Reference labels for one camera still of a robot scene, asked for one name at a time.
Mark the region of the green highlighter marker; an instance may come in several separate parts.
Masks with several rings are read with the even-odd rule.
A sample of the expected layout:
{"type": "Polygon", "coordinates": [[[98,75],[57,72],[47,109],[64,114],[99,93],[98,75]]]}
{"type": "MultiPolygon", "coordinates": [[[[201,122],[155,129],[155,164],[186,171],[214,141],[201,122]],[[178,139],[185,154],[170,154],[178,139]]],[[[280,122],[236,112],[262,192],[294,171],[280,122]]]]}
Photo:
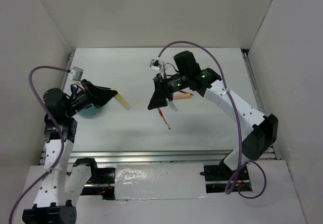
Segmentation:
{"type": "Polygon", "coordinates": [[[169,107],[174,111],[177,112],[178,108],[175,106],[175,104],[173,103],[173,101],[169,101],[168,102],[169,107]]]}

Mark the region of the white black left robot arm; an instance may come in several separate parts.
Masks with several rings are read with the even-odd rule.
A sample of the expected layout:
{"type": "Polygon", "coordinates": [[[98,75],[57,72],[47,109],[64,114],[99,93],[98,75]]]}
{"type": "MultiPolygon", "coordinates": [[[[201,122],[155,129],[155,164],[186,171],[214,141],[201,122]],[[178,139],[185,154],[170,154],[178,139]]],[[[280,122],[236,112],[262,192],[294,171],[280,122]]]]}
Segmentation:
{"type": "Polygon", "coordinates": [[[95,86],[85,79],[71,85],[70,95],[59,88],[44,94],[45,171],[33,206],[23,211],[24,223],[76,222],[76,205],[84,185],[96,182],[100,171],[95,159],[86,157],[77,159],[68,172],[77,130],[74,115],[90,105],[101,108],[117,94],[113,88],[95,86]]]}

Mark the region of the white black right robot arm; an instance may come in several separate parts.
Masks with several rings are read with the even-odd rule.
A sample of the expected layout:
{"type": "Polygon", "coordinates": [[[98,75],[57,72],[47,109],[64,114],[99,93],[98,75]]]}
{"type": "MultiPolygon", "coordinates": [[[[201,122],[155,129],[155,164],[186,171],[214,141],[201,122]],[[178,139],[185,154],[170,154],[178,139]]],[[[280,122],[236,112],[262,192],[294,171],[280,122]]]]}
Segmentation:
{"type": "Polygon", "coordinates": [[[233,119],[241,133],[241,143],[222,161],[221,176],[230,180],[238,173],[238,166],[258,160],[276,141],[278,119],[273,114],[266,116],[253,108],[233,90],[224,84],[222,76],[211,68],[201,69],[190,51],[174,56],[177,69],[173,75],[165,74],[165,65],[159,59],[151,60],[150,67],[159,70],[154,77],[154,93],[148,109],[171,107],[174,105],[174,93],[189,88],[200,96],[217,105],[233,119]]]}

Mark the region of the yellow highlighter marker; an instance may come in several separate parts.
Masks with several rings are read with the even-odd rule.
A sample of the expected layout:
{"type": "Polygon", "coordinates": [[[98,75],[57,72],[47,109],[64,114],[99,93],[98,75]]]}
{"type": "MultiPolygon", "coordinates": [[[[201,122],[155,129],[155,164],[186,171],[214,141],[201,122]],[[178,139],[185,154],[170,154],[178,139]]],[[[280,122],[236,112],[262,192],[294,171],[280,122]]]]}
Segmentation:
{"type": "Polygon", "coordinates": [[[115,91],[117,94],[114,96],[114,98],[116,99],[116,101],[126,110],[130,110],[131,109],[131,105],[124,99],[124,97],[121,96],[121,94],[116,90],[116,89],[112,89],[113,91],[115,91]]]}

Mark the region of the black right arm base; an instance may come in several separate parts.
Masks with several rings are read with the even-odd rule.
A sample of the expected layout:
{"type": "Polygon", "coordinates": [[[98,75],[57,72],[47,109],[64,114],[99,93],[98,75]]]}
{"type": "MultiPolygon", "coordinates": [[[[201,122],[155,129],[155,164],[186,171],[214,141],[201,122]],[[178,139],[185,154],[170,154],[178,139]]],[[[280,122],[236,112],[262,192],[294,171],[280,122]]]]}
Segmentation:
{"type": "Polygon", "coordinates": [[[224,184],[234,173],[221,160],[206,160],[202,162],[203,168],[199,174],[204,177],[208,184],[224,184]]]}

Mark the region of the orange pink highlighter marker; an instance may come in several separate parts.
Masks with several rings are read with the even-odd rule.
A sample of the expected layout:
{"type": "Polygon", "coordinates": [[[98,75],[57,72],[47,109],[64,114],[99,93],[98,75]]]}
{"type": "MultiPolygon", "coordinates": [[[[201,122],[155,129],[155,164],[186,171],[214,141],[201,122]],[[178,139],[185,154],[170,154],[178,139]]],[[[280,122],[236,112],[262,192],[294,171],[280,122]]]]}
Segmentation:
{"type": "Polygon", "coordinates": [[[181,93],[181,94],[175,94],[173,96],[173,100],[187,99],[191,97],[192,95],[190,93],[181,93]]]}

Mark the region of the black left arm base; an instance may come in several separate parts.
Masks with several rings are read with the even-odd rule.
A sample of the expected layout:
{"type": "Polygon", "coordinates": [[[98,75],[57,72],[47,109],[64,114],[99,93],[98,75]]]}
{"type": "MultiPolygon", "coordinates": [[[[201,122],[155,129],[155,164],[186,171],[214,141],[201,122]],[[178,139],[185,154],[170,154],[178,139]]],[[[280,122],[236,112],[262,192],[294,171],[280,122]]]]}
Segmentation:
{"type": "Polygon", "coordinates": [[[94,158],[79,158],[73,163],[73,168],[85,166],[90,171],[90,178],[87,183],[90,184],[108,184],[115,183],[116,169],[114,167],[98,167],[94,158]]]}

